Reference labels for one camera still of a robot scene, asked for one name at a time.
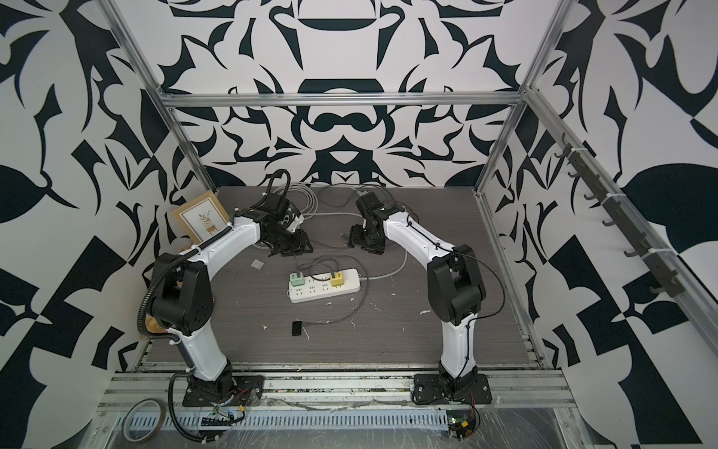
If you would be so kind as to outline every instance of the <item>black and white patterned wall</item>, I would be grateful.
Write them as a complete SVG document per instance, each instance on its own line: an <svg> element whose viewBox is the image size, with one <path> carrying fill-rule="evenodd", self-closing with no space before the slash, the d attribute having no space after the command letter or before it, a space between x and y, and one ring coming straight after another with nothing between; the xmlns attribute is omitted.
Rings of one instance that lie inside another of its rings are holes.
<svg viewBox="0 0 718 449"><path fill-rule="evenodd" d="M202 192L92 1L0 1L0 447L76 447Z"/></svg>
<svg viewBox="0 0 718 449"><path fill-rule="evenodd" d="M127 0L168 93L516 91L557 0ZM217 185L474 185L502 106L185 108Z"/></svg>
<svg viewBox="0 0 718 449"><path fill-rule="evenodd" d="M474 185L509 107L299 106L179 111L217 185L292 180Z"/></svg>
<svg viewBox="0 0 718 449"><path fill-rule="evenodd" d="M710 0L579 0L538 83L713 295L716 19ZM628 242L603 226L560 151L527 110L487 190L548 362L597 448L717 447L718 360L675 302L649 290L657 281L623 255Z"/></svg>

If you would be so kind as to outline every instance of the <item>dark wooden tabletop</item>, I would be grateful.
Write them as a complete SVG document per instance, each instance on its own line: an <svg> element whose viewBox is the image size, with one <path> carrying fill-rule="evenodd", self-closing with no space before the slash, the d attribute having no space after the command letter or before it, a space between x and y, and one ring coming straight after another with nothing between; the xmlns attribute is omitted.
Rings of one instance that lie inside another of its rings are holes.
<svg viewBox="0 0 718 449"><path fill-rule="evenodd" d="M264 188L225 187L218 197L231 214L234 208L255 203ZM498 273L498 264L486 235L473 191L469 188L391 189L396 200L416 212L421 225L454 245L468 244L476 256ZM353 195L347 188L331 187L320 198L344 203ZM299 193L288 198L298 207L306 203ZM358 212L355 197L343 207L320 204L320 212ZM404 250L387 246L382 256L356 249L334 250L321 244L342 247L350 227L361 223L354 216L315 216L302 228L314 244L313 254L297 257L299 264L322 255L351 255L376 276L397 269ZM441 321L431 310L426 295L426 270L411 255L404 269L391 278L365 282L362 290L349 295L293 304L287 297L289 274L296 271L293 257L267 257L266 249L250 247L228 262L212 280L216 304L212 327L222 351L233 362L249 363L398 363L432 364L442 353ZM250 267L254 259L265 263ZM349 259L338 259L342 269L362 269ZM328 271L315 267L314 273ZM481 269L487 297L480 315L497 310L501 288L493 275ZM292 336L292 321L326 321L346 316L362 295L364 306L351 320L332 325L309 325L302 336ZM498 315L477 321L475 356L478 364L528 364L513 311L507 304ZM182 361L176 348L154 344L148 361Z"/></svg>

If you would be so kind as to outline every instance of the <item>cable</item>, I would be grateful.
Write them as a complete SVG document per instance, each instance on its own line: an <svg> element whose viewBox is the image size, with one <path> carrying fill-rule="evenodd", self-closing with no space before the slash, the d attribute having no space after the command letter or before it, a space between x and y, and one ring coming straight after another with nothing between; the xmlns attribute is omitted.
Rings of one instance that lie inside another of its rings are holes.
<svg viewBox="0 0 718 449"><path fill-rule="evenodd" d="M297 271L298 271L298 272L302 271L303 269L309 269L309 268L311 268L311 267L327 267L327 268L330 270L330 273L331 273L331 274L330 274L330 277L329 277L328 279L318 279L318 278L314 277L313 274L311 274L311 273L309 274L309 276L310 276L313 280L319 281L319 282L325 282L325 281L328 281L329 279L331 279L331 276L333 276L335 272L338 272L338 271L339 271L339 262L335 261L334 259L325 259L325 260L332 260L332 261L334 261L334 263L337 264L337 269L334 269L334 267L332 267L332 266L329 265L329 264L323 264L322 262L310 262L310 263L308 263L308 264L302 264L302 266L300 267L300 266L297 264L297 256L294 256L294 266L297 267Z"/></svg>
<svg viewBox="0 0 718 449"><path fill-rule="evenodd" d="M352 259L353 261L355 261L355 262L361 267L361 269L364 271L364 274L365 274L365 275L367 275L367 276L369 275L369 271L366 269L366 267L364 267L364 264L362 264L361 261L359 261L359 259L357 259L356 257L354 257L354 256L347 256L347 255L344 255L344 254L335 255L335 256L333 256L333 257L344 258L344 259ZM315 260L313 260L312 263L317 263L317 262L322 261L322 260L332 260L332 259L331 259L331 258L328 258L328 257L326 257L326 256L319 256L319 257L317 257ZM367 296L368 296L368 293L369 293L369 282L366 283L366 288L364 289L364 295L362 296L362 298L359 300L359 302L357 303L357 305L354 306L354 308L353 308L352 311L349 313L349 315L346 315L345 317L339 318L338 320L328 321L328 322L321 322L321 323L320 323L320 322L313 322L313 321L302 321L302 322L303 322L303 324L305 324L305 325L327 325L327 324L336 324L336 323L341 323L342 321L346 321L346 320L348 320L349 318L351 318L352 316L354 316L354 314L356 314L356 312L358 312L359 309L361 309L361 307L364 305L364 302L366 301L366 298L367 298Z"/></svg>
<svg viewBox="0 0 718 449"><path fill-rule="evenodd" d="M207 441L217 441L219 439L219 435L216 435L212 439L207 439L207 437L200 437L197 435L192 435L188 431L185 430L184 427L180 424L180 421L177 419L176 414L174 413L174 398L172 397L172 394L174 392L174 380L185 374L184 372L174 373L172 377L169 378L169 386L167 387L167 409L169 410L169 418L172 421L172 424L174 425L174 428L177 429L178 433L183 436L184 438L187 438L189 441L193 441L195 443L206 443Z"/></svg>
<svg viewBox="0 0 718 449"><path fill-rule="evenodd" d="M423 233L423 232L421 232L419 229L415 228L415 227L411 224L411 221L410 221L410 220L407 220L407 221L406 221L406 225L412 227L416 232L418 232L419 234L421 234L421 236L423 236L429 243L431 243L432 245L434 245L437 249L441 249L441 250L443 250L443 251L446 251L447 253L451 253L451 254L454 254L454 255L456 255L456 256L469 257L470 259L474 259L475 261L479 262L479 263L482 264L487 270L489 270L489 271L491 272L491 274L494 275L494 277L495 277L496 280L498 281L499 285L501 286L501 296L502 296L502 298L501 298L501 306L498 308L498 310L496 310L495 312L490 313L490 314L488 314L488 315L484 315L484 316L472 318L472 319L470 319L470 320L466 323L466 357L465 357L465 362L464 362L464 366L463 366L463 367L461 368L461 370L459 371L459 374L454 378L454 380L453 380L453 381L451 382L451 384L448 386L448 389L451 389L451 388L456 384L456 381L459 379L459 377L461 376L461 374L462 374L462 373L464 372L464 370L466 369L466 365L468 365L468 363L469 363L469 358L470 358L470 355L471 355L470 352L469 352L469 351L470 351L470 342L469 342L469 333L470 333L470 332L469 332L469 329L471 329L471 327L470 327L471 322L476 321L476 320L482 320L482 319L484 319L484 318L490 318L490 317L492 317L492 316L495 316L495 315L498 315L499 313L501 313L501 310L503 310L503 307L504 307L504 305L506 304L506 290L505 290L505 288L504 288L504 286L503 286L503 282L501 282L501 278L498 276L498 274L496 274L496 272L494 272L494 271L493 271L487 264L485 264L483 261L480 261L479 259L477 259L477 258L474 257L474 256L470 256L470 255L468 255L468 254L462 254L462 253L456 252L456 251L454 251L453 249L442 248L442 246L441 246L438 242L432 241L428 236L426 236L425 233Z"/></svg>
<svg viewBox="0 0 718 449"><path fill-rule="evenodd" d="M286 175L286 184L284 185L284 192L281 193L281 196L283 198L286 198L286 193L287 191L289 191L289 184L292 183L292 176L289 174L288 171L283 168L280 168L279 170L271 174L271 176L269 177L269 184L267 185L267 190L265 193L269 193L271 191L271 186L274 183L274 178L280 177L282 175Z"/></svg>
<svg viewBox="0 0 718 449"><path fill-rule="evenodd" d="M157 291L159 285L162 283L162 281L164 281L164 278L166 278L170 272L174 271L179 265L187 261L190 257L199 254L201 249L207 248L209 245L215 243L217 240L227 235L230 231L232 231L232 229L232 226L227 226L222 231L217 232L215 235L211 236L209 239L199 244L199 249L195 248L176 257L170 263L168 263L167 266L162 269L162 271L157 274L157 276L152 280L152 282L150 282L149 287L147 287L147 293L142 298L142 302L140 303L139 310L137 312L137 330L139 331L140 335L147 338L169 338L170 340L174 341L181 340L178 335L175 335L173 333L155 333L147 330L145 320L147 318L147 312L149 311L149 306L152 302L152 298L154 297L154 293Z"/></svg>
<svg viewBox="0 0 718 449"><path fill-rule="evenodd" d="M406 266L406 259L407 259L408 255L409 255L409 252L408 252L407 250L404 250L404 261L401 262L401 266L400 266L399 268L395 269L395 270L392 271L391 273L382 274L382 275L380 275L380 276L369 276L369 277L359 276L359 280L360 280L360 281L366 281L366 280L372 280L372 281L373 281L373 280L376 280L376 279L384 279L384 278L386 278L386 277L392 277L393 275L399 273L402 269L404 269L404 267Z"/></svg>
<svg viewBox="0 0 718 449"><path fill-rule="evenodd" d="M498 281L499 285L501 286L501 296L502 296L502 298L501 298L501 306L500 306L500 307L498 308L498 310L496 310L495 312L490 313L490 314L488 314L488 315L481 316L481 317L473 318L473 320L482 320L482 319L484 319L484 318L489 318L489 317L492 317L492 316L494 316L494 315L498 315L499 313L501 313L501 310L503 310L503 306L506 305L506 289L505 289L504 286L503 286L503 282L501 281L501 278L498 276L498 274L496 274L495 271L493 271L486 263L484 263L483 261L477 259L477 258L474 257L474 256L470 256L470 255L468 255L468 254L462 254L462 253L459 253L459 252L454 251L453 249L443 248L440 244L438 244L438 243L435 242L435 241L432 241L429 237L427 237L425 233L423 233L423 232L421 232L419 229L415 228L415 227L411 224L411 221L407 220L407 221L406 221L406 225L407 225L407 226L410 226L410 227L413 228L416 232L418 232L419 234L421 234L422 237L424 237L429 243L431 243L432 245L434 245L437 249L441 249L441 250L443 250L443 251L446 251L447 253L454 254L455 256L464 256L464 257L468 257L469 259L474 259L475 261L477 261L477 262L479 262L480 264L482 264L482 265L484 266L484 268L486 268L487 270L489 270L489 272L491 272L491 274L493 274L493 276L496 278L496 280Z"/></svg>

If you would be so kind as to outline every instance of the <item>power outlet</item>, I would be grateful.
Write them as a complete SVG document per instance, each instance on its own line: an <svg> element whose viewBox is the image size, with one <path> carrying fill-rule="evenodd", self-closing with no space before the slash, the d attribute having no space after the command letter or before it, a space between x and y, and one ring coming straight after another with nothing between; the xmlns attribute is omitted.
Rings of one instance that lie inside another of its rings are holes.
<svg viewBox="0 0 718 449"><path fill-rule="evenodd" d="M339 273L344 277L344 284L342 285L332 285L331 273L314 274L314 277L305 276L304 285L296 287L292 286L290 282L289 291L287 292L289 300L297 303L359 291L361 284L359 282L359 272L357 272L356 268L343 269Z"/></svg>

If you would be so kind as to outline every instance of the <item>aluminum rail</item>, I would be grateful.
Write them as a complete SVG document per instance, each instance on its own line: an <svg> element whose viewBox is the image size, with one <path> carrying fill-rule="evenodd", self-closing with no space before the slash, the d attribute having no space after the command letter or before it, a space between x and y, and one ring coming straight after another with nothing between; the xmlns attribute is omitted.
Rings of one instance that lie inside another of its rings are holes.
<svg viewBox="0 0 718 449"><path fill-rule="evenodd" d="M411 401L414 374L436 374L429 370L396 371L251 371L265 376L261 401L253 409L371 408L403 409L417 407ZM494 401L491 408L576 407L566 379L557 370L486 370ZM98 412L127 411L137 402L166 397L172 373L117 373L97 408ZM187 388L184 379L174 385L180 401ZM437 405L442 409L466 407L463 404ZM177 404L178 410L193 409Z"/></svg>
<svg viewBox="0 0 718 449"><path fill-rule="evenodd" d="M583 143L576 137L561 117L549 105L548 101L538 91L528 88L523 93L523 98L536 114L539 121L546 127L551 137L556 142L563 142L574 149L583 148ZM613 179L605 172L600 163L587 151L578 151L578 159L591 168L604 188L614 197L620 197L620 211L625 221L630 223L635 233L641 236L641 241L648 249L646 254L641 252L641 259L648 265L649 269L656 274L656 264L649 262L649 257L658 260L662 265L660 272L667 272L674 276L673 288L684 291L678 294L668 293L676 301L676 304L683 310L686 317L693 323L698 334L705 340L708 347L718 356L718 302L703 287L701 282L693 275L688 266L680 259L663 238L656 232L654 227L640 214L630 199L613 182ZM633 240L623 229L621 231L626 239Z"/></svg>
<svg viewBox="0 0 718 449"><path fill-rule="evenodd" d="M167 108L211 106L400 106L426 104L517 104L518 92L406 93L163 93Z"/></svg>
<svg viewBox="0 0 718 449"><path fill-rule="evenodd" d="M520 92L523 92L527 87L534 87L536 81L539 80L539 76L544 72L546 64L549 63L551 53L556 49L559 39L561 39L561 35L564 32L564 25L576 3L578 3L578 0L561 0L556 6L554 15L549 22L549 26L546 28L544 37L541 39L541 45L539 45L531 64L528 66L526 78L524 78L521 88L519 89ZM481 170L479 179L474 186L474 190L480 195L484 193L488 183L491 181L494 171L496 171L496 166L508 147L508 140L511 134L516 130L525 108L526 105L523 99L512 108L511 113L501 128L498 138L491 147L489 159L486 161L486 164L484 164L484 168Z"/></svg>
<svg viewBox="0 0 718 449"><path fill-rule="evenodd" d="M207 173L197 150L187 137L184 127L180 124L172 111L162 104L162 100L160 98L162 95L160 93L160 86L154 80L154 76L152 76L149 65L142 55L142 51L140 50L137 41L132 36L129 26L124 21L117 5L113 0L97 0L96 3L100 9L100 13L110 26L112 35L115 37L115 40L120 48L127 55L130 65L142 82L142 85L149 95L152 104L154 104L157 112L159 112L162 121L165 125L167 125L167 128L174 135L175 139L177 139L179 149L190 163L195 176L197 176L197 179L202 183L202 186L204 186L205 189L212 191L217 190L212 178L210 178Z"/></svg>

